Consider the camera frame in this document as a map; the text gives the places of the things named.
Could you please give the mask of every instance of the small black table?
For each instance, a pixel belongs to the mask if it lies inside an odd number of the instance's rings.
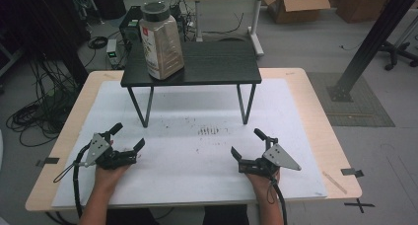
[[[261,75],[252,44],[247,41],[183,42],[184,68],[166,80],[157,80],[148,73],[142,46],[133,46],[120,85],[127,88],[135,110],[144,127],[148,126],[154,87],[188,85],[237,85],[243,123],[247,124],[255,86]],[[250,84],[246,112],[240,84]],[[133,87],[151,87],[145,119],[133,94]]]

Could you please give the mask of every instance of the bottle cap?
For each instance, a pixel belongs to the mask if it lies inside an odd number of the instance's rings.
[[[149,22],[160,22],[169,18],[170,10],[164,1],[154,1],[141,6],[142,18]]]

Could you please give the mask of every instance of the forearm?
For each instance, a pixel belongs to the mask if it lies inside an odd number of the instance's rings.
[[[260,208],[260,225],[282,225],[283,217],[280,202],[273,187],[267,190],[254,190]]]
[[[80,225],[105,225],[107,205],[111,195],[112,191],[93,189],[80,219]]]

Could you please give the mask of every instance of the person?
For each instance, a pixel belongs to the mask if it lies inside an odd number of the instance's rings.
[[[148,208],[107,209],[117,182],[128,170],[129,166],[115,170],[105,170],[96,167],[95,184],[89,200],[80,219],[80,225],[109,224],[144,224],[158,225]],[[257,175],[246,175],[252,184],[260,210],[260,225],[283,224],[282,213],[277,199],[277,193],[267,178]],[[280,172],[276,174],[277,182]],[[203,225],[248,224],[246,205],[205,206]]]

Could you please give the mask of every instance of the cable bundle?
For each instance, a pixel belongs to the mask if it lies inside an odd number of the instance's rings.
[[[31,62],[35,75],[36,100],[13,113],[6,121],[8,128],[20,132],[19,140],[26,147],[37,147],[54,140],[61,132],[68,114],[78,97],[77,85],[59,68],[57,62]],[[45,90],[44,85],[52,88]],[[29,143],[24,140],[28,129],[39,127],[46,141]]]

